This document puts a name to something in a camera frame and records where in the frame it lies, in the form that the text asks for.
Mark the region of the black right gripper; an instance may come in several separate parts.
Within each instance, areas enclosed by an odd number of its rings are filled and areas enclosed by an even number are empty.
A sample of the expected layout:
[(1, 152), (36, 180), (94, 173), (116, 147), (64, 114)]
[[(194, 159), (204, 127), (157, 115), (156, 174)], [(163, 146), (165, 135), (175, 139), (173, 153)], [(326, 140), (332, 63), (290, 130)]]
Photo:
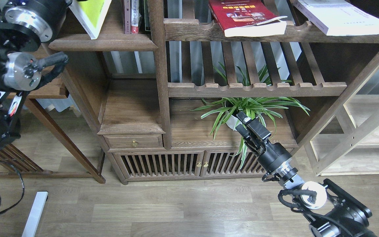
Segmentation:
[(244, 134), (244, 143), (258, 158), (258, 162), (270, 174), (288, 174), (293, 170), (290, 165), (291, 154), (280, 144), (269, 141), (271, 132), (257, 119), (251, 119), (243, 111), (236, 114), (240, 124), (238, 132)]

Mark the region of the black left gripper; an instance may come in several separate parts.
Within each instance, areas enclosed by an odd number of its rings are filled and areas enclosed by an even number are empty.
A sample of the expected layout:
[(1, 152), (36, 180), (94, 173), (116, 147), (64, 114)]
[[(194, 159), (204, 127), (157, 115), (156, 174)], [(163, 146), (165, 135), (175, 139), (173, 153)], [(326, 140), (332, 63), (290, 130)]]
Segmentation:
[(9, 0), (3, 7), (4, 19), (35, 32), (41, 42), (52, 42), (66, 17), (72, 0)]

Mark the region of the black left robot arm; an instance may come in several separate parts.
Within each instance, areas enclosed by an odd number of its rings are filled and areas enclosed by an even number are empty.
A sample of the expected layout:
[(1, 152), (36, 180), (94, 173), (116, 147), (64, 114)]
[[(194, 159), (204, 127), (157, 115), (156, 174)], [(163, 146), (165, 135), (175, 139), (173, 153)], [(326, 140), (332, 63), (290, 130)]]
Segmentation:
[(8, 0), (0, 7), (0, 149), (20, 138), (18, 115), (31, 91), (53, 81), (68, 56), (37, 59), (43, 42), (59, 33), (71, 0)]

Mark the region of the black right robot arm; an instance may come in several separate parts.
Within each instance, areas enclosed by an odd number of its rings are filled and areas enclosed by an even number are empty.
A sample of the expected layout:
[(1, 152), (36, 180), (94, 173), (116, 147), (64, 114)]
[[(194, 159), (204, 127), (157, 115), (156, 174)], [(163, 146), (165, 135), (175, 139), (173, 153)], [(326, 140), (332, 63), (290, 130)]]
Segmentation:
[(236, 130), (266, 171), (262, 181), (277, 181), (282, 186), (280, 203), (302, 214), (313, 236), (375, 236), (368, 229), (372, 216), (368, 207), (329, 179), (322, 183), (304, 181), (290, 164), (291, 154), (280, 143), (269, 141), (271, 133), (258, 118), (251, 119), (244, 112), (236, 117), (240, 121)]

